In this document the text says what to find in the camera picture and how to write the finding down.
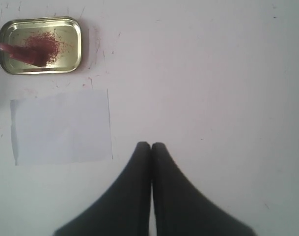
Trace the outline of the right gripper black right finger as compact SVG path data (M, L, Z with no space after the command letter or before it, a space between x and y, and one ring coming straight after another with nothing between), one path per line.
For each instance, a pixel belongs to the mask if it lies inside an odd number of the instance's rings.
M209 201L178 168L165 144L154 143L153 198L159 236L253 236L252 228Z

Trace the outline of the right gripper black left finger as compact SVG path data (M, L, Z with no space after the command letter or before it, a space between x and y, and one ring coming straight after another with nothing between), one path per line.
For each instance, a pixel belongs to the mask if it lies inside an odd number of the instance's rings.
M151 206L151 148L139 142L124 170L88 209L56 236L147 236Z

